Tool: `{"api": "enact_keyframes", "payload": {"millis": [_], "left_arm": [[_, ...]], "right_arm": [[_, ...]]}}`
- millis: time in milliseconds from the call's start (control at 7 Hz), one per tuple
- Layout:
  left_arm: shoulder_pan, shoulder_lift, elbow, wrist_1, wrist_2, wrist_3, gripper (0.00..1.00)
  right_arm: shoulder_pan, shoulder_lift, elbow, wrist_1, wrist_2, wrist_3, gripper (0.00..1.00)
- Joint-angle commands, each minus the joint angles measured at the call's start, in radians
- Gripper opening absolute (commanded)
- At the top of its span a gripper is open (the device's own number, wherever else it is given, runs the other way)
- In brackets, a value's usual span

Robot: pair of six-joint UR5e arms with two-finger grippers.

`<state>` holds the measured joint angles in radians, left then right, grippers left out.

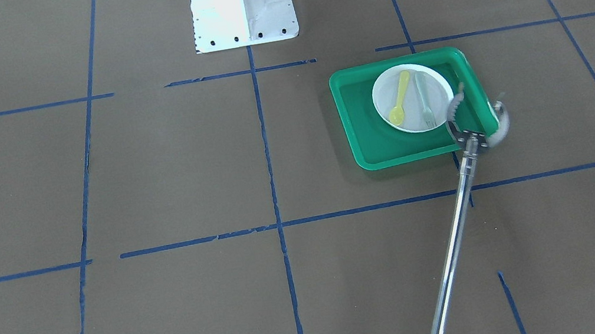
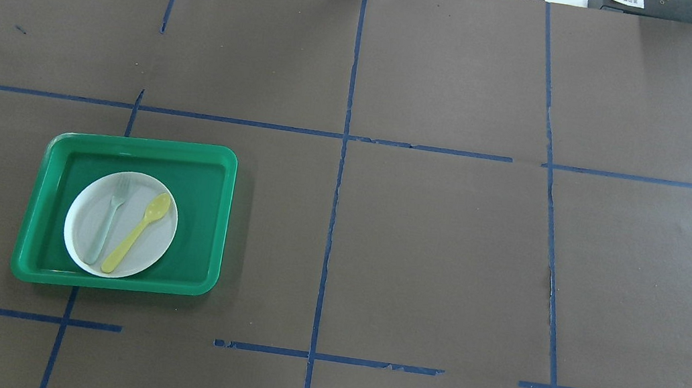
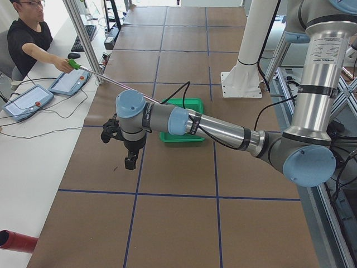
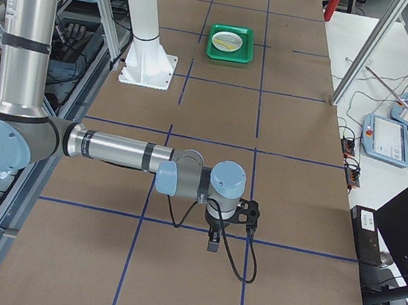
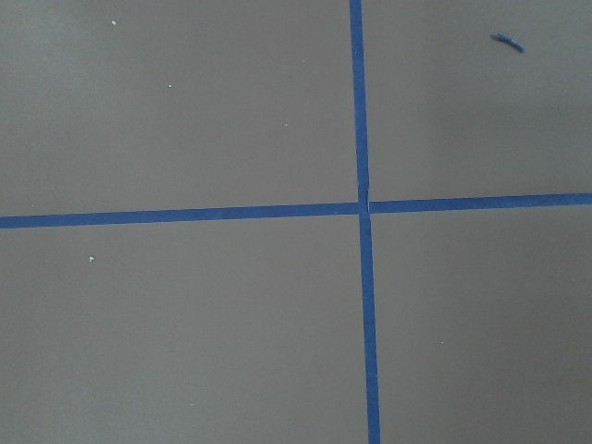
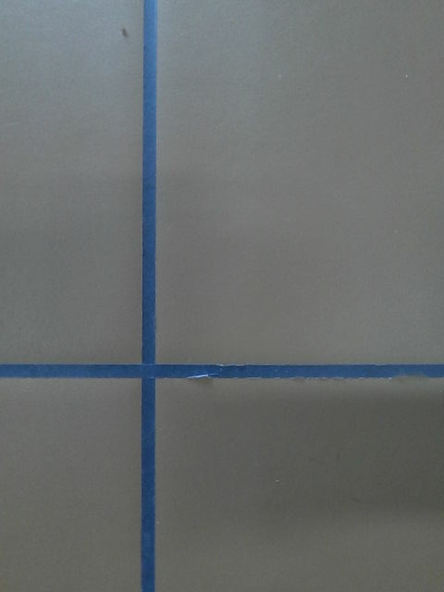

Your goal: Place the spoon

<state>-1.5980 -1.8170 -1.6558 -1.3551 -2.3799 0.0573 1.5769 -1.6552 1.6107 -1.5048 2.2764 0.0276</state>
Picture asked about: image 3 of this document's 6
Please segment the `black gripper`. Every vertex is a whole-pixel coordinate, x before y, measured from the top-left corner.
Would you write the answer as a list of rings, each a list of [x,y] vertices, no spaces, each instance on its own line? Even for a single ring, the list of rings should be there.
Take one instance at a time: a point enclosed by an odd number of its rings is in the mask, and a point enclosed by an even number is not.
[[[124,141],[124,146],[128,150],[128,156],[124,159],[124,165],[127,170],[135,170],[137,157],[140,149],[144,148],[146,144],[146,138],[141,138],[137,141]]]

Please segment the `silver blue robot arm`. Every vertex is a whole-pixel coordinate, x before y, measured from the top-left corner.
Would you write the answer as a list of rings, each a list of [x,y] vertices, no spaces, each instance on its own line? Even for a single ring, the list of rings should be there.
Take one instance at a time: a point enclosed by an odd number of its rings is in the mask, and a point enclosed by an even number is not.
[[[310,40],[290,126],[282,134],[252,131],[170,104],[145,100],[125,90],[116,98],[120,131],[126,142],[144,141],[147,131],[207,136],[248,151],[293,183],[313,187],[336,169],[327,126],[350,38],[356,34],[355,1],[290,1],[287,29]]]

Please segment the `person's right hand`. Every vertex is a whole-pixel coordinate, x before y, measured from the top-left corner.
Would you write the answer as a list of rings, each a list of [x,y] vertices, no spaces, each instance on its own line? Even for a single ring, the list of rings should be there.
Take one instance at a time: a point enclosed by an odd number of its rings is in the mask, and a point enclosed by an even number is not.
[[[54,59],[55,67],[63,73],[71,73],[74,68],[69,64],[68,60],[65,58],[56,57]]]

